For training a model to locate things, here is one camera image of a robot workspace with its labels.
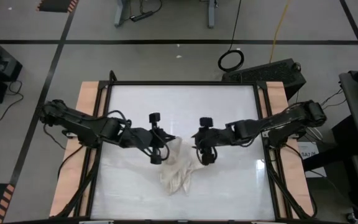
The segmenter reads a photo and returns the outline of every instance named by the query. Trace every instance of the table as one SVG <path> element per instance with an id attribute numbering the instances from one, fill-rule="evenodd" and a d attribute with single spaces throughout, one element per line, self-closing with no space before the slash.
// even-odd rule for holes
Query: table
<path id="1" fill-rule="evenodd" d="M 358 155 L 358 83 L 350 73 L 339 75 L 351 115 L 332 128 L 337 147 L 304 160 L 305 170 L 313 170 Z"/>
<path id="2" fill-rule="evenodd" d="M 122 13 L 129 0 L 117 0 L 116 16 L 114 18 L 114 26 L 119 27 L 122 24 Z M 208 0 L 208 27 L 213 28 L 215 26 L 215 7 L 216 0 Z"/>
<path id="3" fill-rule="evenodd" d="M 332 128 L 337 146 L 305 159 L 303 165 L 305 170 L 313 170 L 343 161 L 351 188 L 349 197 L 358 206 L 358 83 L 350 73 L 340 74 L 339 79 L 351 115 Z"/>
<path id="4" fill-rule="evenodd" d="M 83 82 L 78 96 L 78 102 L 76 109 L 87 114 L 93 114 L 96 94 L 98 91 L 98 82 Z M 287 98 L 284 92 L 284 86 L 281 82 L 268 82 L 267 83 L 267 92 L 270 99 L 270 106 L 272 113 L 279 113 L 288 106 Z M 106 96 L 106 91 L 102 92 L 101 103 L 104 105 L 104 99 Z M 267 115 L 267 110 L 264 107 L 264 96 L 263 91 L 259 91 L 259 96 L 262 104 L 262 113 L 264 116 Z M 103 112 L 103 107 L 101 106 L 98 111 L 99 115 Z M 298 145 L 296 140 L 288 140 L 288 144 L 298 150 Z M 79 148 L 78 141 L 76 139 L 69 139 L 67 143 L 67 149 L 65 151 L 64 158 L 69 156 L 73 151 Z M 95 155 L 95 150 L 91 154 L 91 163 L 93 162 L 93 157 Z M 283 170 L 285 174 L 285 181 L 287 183 L 287 188 L 294 196 L 295 200 L 303 207 L 306 213 L 309 215 L 313 214 L 313 207 L 310 200 L 309 190 L 306 183 L 305 173 L 303 171 L 301 159 L 291 152 L 287 148 L 283 148 L 281 152 Z M 80 151 L 75 156 L 73 156 L 66 164 L 63 166 L 63 169 L 60 173 L 60 178 L 55 191 L 55 196 L 53 199 L 50 215 L 56 215 L 62 210 L 62 208 L 67 204 L 71 199 L 72 195 L 78 188 L 81 170 L 83 167 L 83 162 L 85 158 L 85 150 Z M 86 205 L 89 198 L 89 186 L 87 191 L 84 193 L 81 201 L 81 209 L 79 211 L 80 215 L 86 215 Z M 283 202 L 283 196 L 280 190 L 276 187 L 279 215 L 281 218 L 286 218 L 285 205 Z"/>

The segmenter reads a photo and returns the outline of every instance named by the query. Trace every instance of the orange warning tape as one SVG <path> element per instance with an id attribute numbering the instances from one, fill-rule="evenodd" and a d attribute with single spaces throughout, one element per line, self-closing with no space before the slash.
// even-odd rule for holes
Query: orange warning tape
<path id="1" fill-rule="evenodd" d="M 69 5 L 68 8 L 67 8 L 67 11 L 68 11 L 68 12 L 73 12 L 73 10 L 74 10 L 76 4 L 77 4 L 77 0 L 72 0 L 72 1 L 70 2 L 70 5 Z"/>
<path id="2" fill-rule="evenodd" d="M 9 203 L 11 202 L 14 191 L 15 191 L 15 187 L 9 184 L 2 195 L 2 199 L 0 201 L 0 223 L 4 221 L 6 211 L 7 208 L 9 207 Z"/>

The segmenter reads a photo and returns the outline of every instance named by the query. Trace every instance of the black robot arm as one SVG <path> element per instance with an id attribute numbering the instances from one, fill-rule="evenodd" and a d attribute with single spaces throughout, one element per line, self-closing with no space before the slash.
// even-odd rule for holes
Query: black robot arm
<path id="1" fill-rule="evenodd" d="M 43 105 L 40 121 L 49 126 L 63 126 L 67 131 L 76 134 L 80 144 L 86 147 L 98 147 L 102 142 L 123 148 L 136 147 L 150 157 L 152 164 L 161 164 L 168 158 L 169 148 L 165 158 L 161 157 L 160 148 L 167 146 L 166 143 L 175 136 L 167 134 L 157 126 L 157 122 L 160 121 L 159 113 L 149 115 L 149 121 L 152 123 L 150 131 L 132 128 L 132 122 L 125 119 L 120 111 L 111 111 L 109 114 L 113 113 L 119 113 L 122 119 L 107 116 L 95 118 L 67 107 L 62 100 L 53 100 Z"/>
<path id="2" fill-rule="evenodd" d="M 216 146 L 247 147 L 261 132 L 269 131 L 268 144 L 272 147 L 282 147 L 292 134 L 305 127 L 321 126 L 326 120 L 327 117 L 319 103 L 306 101 L 291 105 L 281 113 L 268 118 L 227 123 L 225 129 L 212 128 L 212 118 L 201 118 L 201 127 L 193 137 L 197 155 L 201 153 L 200 162 L 206 166 L 215 162 Z"/>

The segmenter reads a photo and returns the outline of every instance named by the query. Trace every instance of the black cable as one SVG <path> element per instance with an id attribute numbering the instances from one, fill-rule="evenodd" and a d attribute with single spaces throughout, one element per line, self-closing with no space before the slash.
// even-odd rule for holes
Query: black cable
<path id="1" fill-rule="evenodd" d="M 165 141 L 160 138 L 160 136 L 158 136 L 158 134 L 152 129 L 152 132 L 154 133 L 154 135 L 156 135 L 156 137 L 164 144 L 164 146 L 167 148 L 167 156 L 165 156 L 165 158 L 161 159 L 162 161 L 166 161 L 169 157 L 169 154 L 170 154 L 170 150 L 169 150 L 169 147 L 167 145 L 167 143 L 165 143 Z"/>
<path id="2" fill-rule="evenodd" d="M 328 102 L 328 100 L 330 100 L 332 97 L 339 95 L 343 93 L 343 89 L 340 88 L 336 93 L 334 93 L 332 96 L 328 97 L 327 99 L 325 99 L 322 103 L 320 103 L 321 106 L 324 106 L 324 104 L 326 104 Z"/>
<path id="3" fill-rule="evenodd" d="M 58 144 L 59 147 L 61 147 L 63 150 L 66 150 L 65 147 L 63 147 L 48 131 L 47 131 L 47 124 L 44 124 L 44 133 L 49 136 L 56 144 Z"/>
<path id="4" fill-rule="evenodd" d="M 296 93 L 296 101 L 295 101 L 295 103 L 297 103 L 297 102 L 298 102 L 299 91 L 300 91 L 300 90 L 298 90 L 298 92 Z"/>
<path id="5" fill-rule="evenodd" d="M 309 133 L 307 133 L 307 132 L 306 132 L 306 134 L 307 134 L 309 137 L 313 138 L 315 141 L 318 141 L 318 142 L 320 142 L 321 144 L 323 144 L 323 145 L 325 145 L 325 146 L 329 146 L 328 143 L 326 143 L 326 142 L 324 142 L 324 141 L 322 141 L 322 140 L 320 140 L 320 139 L 314 137 L 313 135 L 311 135 L 311 134 L 309 134 Z"/>
<path id="6" fill-rule="evenodd" d="M 141 14 L 145 14 L 145 12 L 143 11 L 143 1 L 144 0 L 139 0 L 139 2 L 140 2 L 139 11 Z M 153 14 L 158 12 L 161 8 L 162 8 L 162 0 L 160 0 L 160 7 L 156 11 L 153 11 Z"/>
<path id="7" fill-rule="evenodd" d="M 84 191 L 88 187 L 89 183 L 96 176 L 96 174 L 98 172 L 98 167 L 99 167 L 98 165 L 99 164 L 97 162 L 93 163 L 91 170 L 85 176 L 83 183 L 78 187 L 78 189 L 74 193 L 73 197 L 66 204 L 66 206 L 63 208 L 63 210 L 54 217 L 68 217 L 69 216 L 69 214 L 73 210 L 75 204 L 81 199 L 81 196 L 83 195 Z"/>
<path id="8" fill-rule="evenodd" d="M 296 149 L 294 149 L 294 147 L 289 146 L 288 144 L 285 144 L 285 146 L 288 147 L 288 148 L 290 148 L 292 151 L 294 151 L 295 154 L 298 155 L 299 158 L 301 158 L 301 160 L 303 160 L 302 155 L 301 155 Z"/>
<path id="9" fill-rule="evenodd" d="M 69 160 L 69 158 L 73 157 L 77 152 L 79 152 L 84 146 L 79 147 L 77 150 L 75 150 L 73 153 L 71 153 L 65 160 L 63 160 L 62 164 L 60 164 L 59 170 L 57 172 L 57 179 L 59 179 L 60 171 L 63 168 L 63 165 Z"/>
<path id="10" fill-rule="evenodd" d="M 310 140 L 310 138 L 308 138 L 306 135 L 304 135 L 304 137 L 305 137 L 307 140 L 309 140 L 310 143 L 312 143 L 312 144 L 314 144 L 314 145 L 316 144 L 315 142 L 313 142 L 312 140 Z"/>
<path id="11" fill-rule="evenodd" d="M 302 155 L 301 155 L 294 147 L 292 147 L 292 146 L 290 146 L 290 145 L 288 145 L 288 144 L 285 144 L 285 146 L 288 147 L 289 149 L 291 149 L 292 151 L 294 151 L 295 154 L 297 154 L 298 157 L 301 159 L 301 161 L 303 161 Z M 318 212 L 317 203 L 316 203 L 316 201 L 314 200 L 314 197 L 312 196 L 310 190 L 309 190 L 309 195 L 310 195 L 310 200 L 311 200 L 311 203 L 312 203 L 312 205 L 313 205 L 313 210 L 314 210 L 314 212 L 313 212 L 313 214 L 312 214 L 311 217 L 314 218 L 314 217 L 316 217 L 317 212 Z"/>
<path id="12" fill-rule="evenodd" d="M 233 46 L 233 42 L 234 42 L 234 36 L 236 34 L 236 29 L 237 29 L 237 22 L 238 22 L 238 19 L 239 19 L 239 14 L 240 14 L 240 7 L 241 7 L 241 1 L 239 2 L 239 8 L 237 10 L 237 17 L 236 17 L 236 23 L 234 24 L 234 30 L 233 30 L 233 35 L 232 35 L 232 38 L 231 38 L 231 43 L 230 43 L 230 47 L 229 47 L 229 50 L 224 53 L 218 60 L 218 67 L 220 70 L 224 71 L 224 72 L 233 72 L 233 71 L 236 71 L 237 69 L 241 68 L 242 67 L 242 64 L 244 63 L 244 54 L 240 51 L 240 50 L 231 50 L 231 47 Z M 234 67 L 231 67 L 231 68 L 224 68 L 222 66 L 222 60 L 224 57 L 226 57 L 227 55 L 229 54 L 233 54 L 233 53 L 237 53 L 240 55 L 240 62 L 234 66 Z"/>
<path id="13" fill-rule="evenodd" d="M 128 21 L 132 17 L 132 0 L 129 0 L 128 4 L 129 4 L 129 17 L 127 19 L 124 19 L 124 22 Z"/>
<path id="14" fill-rule="evenodd" d="M 218 137 L 218 136 L 219 136 L 219 135 L 216 134 L 216 135 L 214 135 L 214 136 L 210 136 L 210 137 L 208 137 L 208 138 L 202 139 L 202 140 L 198 143 L 198 145 L 201 146 L 201 143 L 202 143 L 203 141 L 205 141 L 205 140 L 207 140 L 207 139 L 215 138 L 215 137 Z M 213 151 L 214 151 L 214 160 L 216 160 L 216 159 L 218 158 L 218 152 L 217 152 L 217 150 L 216 150 L 215 147 L 212 147 L 212 148 L 213 148 Z M 201 149 L 198 149 L 198 148 L 196 147 L 196 154 L 197 154 L 198 161 L 200 162 L 200 164 L 204 165 L 203 162 L 202 162 L 202 160 L 200 159 L 199 152 L 201 152 Z"/>
<path id="15" fill-rule="evenodd" d="M 324 107 L 324 108 L 323 108 L 323 110 L 325 110 L 325 109 L 329 108 L 330 106 L 339 106 L 339 105 L 341 105 L 341 104 L 343 104 L 343 103 L 345 103 L 345 102 L 346 102 L 346 99 L 345 99 L 345 100 L 343 100 L 343 101 L 342 101 L 342 102 L 340 102 L 340 103 L 337 103 L 337 104 L 334 104 L 334 105 L 328 105 L 328 106 Z"/>
<path id="16" fill-rule="evenodd" d="M 310 196 L 310 200 L 311 200 L 311 204 L 313 205 L 313 214 L 312 214 L 312 218 L 316 218 L 317 213 L 318 213 L 318 207 L 317 207 L 317 203 L 316 200 L 314 199 L 313 195 L 311 194 L 310 190 L 309 190 L 309 196 Z"/>
<path id="17" fill-rule="evenodd" d="M 13 84 L 13 83 L 16 83 L 16 82 L 19 83 L 19 88 L 18 88 L 16 91 L 13 91 L 13 90 L 12 90 L 12 84 Z M 9 90 L 10 92 L 12 92 L 12 93 L 6 93 L 6 95 L 8 95 L 8 96 L 16 96 L 16 95 L 19 95 L 19 96 L 21 96 L 21 97 L 20 97 L 18 100 L 16 100 L 15 102 L 11 103 L 11 104 L 6 108 L 5 112 L 4 112 L 4 113 L 2 114 L 2 116 L 0 117 L 0 121 L 1 121 L 2 119 L 4 119 L 4 117 L 5 117 L 6 113 L 7 113 L 7 111 L 8 111 L 13 105 L 15 105 L 16 103 L 18 103 L 18 102 L 20 102 L 20 101 L 22 101 L 22 100 L 24 99 L 23 94 L 20 93 L 20 90 L 22 89 L 22 85 L 23 85 L 23 83 L 22 83 L 21 81 L 19 81 L 19 80 L 16 80 L 16 81 L 11 82 L 11 83 L 9 84 L 8 90 Z"/>

